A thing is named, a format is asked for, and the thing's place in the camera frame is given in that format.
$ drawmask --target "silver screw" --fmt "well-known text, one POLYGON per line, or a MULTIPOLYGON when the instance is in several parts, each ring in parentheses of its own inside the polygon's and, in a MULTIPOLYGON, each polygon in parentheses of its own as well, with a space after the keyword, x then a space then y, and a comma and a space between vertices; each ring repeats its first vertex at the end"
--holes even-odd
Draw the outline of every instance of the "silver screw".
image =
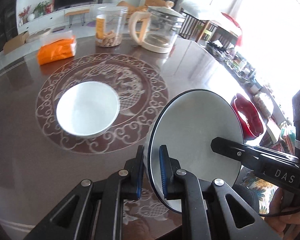
POLYGON ((216 184, 217 186, 222 186, 225 182, 223 181, 223 179, 215 179, 214 180, 214 184, 216 184))
POLYGON ((184 169, 178 169, 177 174, 180 175, 180 176, 183 176, 183 175, 186 175, 187 172, 184 169))
POLYGON ((81 181, 81 186, 87 187, 90 186, 91 181, 89 179, 84 179, 83 181, 81 181))
POLYGON ((121 170, 119 171, 119 175, 120 176, 127 176, 129 174, 129 172, 127 170, 121 170))

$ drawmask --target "yellow label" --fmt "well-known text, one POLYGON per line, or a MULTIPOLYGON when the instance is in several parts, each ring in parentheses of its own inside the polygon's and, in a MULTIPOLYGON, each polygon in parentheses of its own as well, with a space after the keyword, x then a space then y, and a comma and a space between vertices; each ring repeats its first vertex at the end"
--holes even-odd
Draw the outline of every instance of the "yellow label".
POLYGON ((103 39, 103 36, 105 35, 104 28, 105 28, 105 19, 97 18, 97 22, 96 22, 97 35, 96 36, 98 39, 103 39))

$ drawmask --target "cardboard box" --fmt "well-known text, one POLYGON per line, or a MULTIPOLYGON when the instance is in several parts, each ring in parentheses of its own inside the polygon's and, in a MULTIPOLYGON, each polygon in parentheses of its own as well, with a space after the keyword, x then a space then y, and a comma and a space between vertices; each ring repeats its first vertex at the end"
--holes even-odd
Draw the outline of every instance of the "cardboard box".
POLYGON ((7 55, 9 52, 21 47, 23 44, 26 43, 26 38, 29 37, 29 32, 26 31, 24 33, 19 34, 17 37, 6 42, 3 46, 3 53, 7 55))

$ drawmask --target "human hand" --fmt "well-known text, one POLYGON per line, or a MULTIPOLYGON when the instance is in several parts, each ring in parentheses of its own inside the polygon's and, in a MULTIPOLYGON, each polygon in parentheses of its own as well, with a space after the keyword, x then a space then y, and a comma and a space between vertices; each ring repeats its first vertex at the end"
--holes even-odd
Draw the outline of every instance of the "human hand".
MULTIPOLYGON (((274 196, 270 202, 269 214, 275 214, 280 212, 281 199, 283 195, 283 190, 278 188, 274 193, 274 196)), ((286 208, 282 212, 292 211, 297 209, 297 207, 286 208)), ((286 228, 287 224, 295 224, 296 227, 289 234, 286 240, 293 240, 300 232, 300 212, 280 217, 266 217, 265 221, 269 226, 282 238, 284 233, 283 230, 286 228)))

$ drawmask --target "round table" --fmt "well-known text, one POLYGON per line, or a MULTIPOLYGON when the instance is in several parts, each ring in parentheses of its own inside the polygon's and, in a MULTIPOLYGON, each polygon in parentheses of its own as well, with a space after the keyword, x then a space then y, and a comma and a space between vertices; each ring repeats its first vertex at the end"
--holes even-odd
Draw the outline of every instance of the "round table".
MULTIPOLYGON (((228 103, 245 92, 208 52, 177 39, 169 54, 122 43, 99 48, 77 40, 75 57, 39 66, 32 52, 0 70, 0 224, 23 237, 82 179, 98 181, 122 169, 142 145, 154 117, 179 93, 204 88, 228 103), (77 83, 102 81, 119 94, 121 109, 103 135, 76 138, 63 131, 55 108, 77 83)), ((181 225, 153 193, 146 176, 142 197, 124 201, 123 239, 156 239, 181 225)))

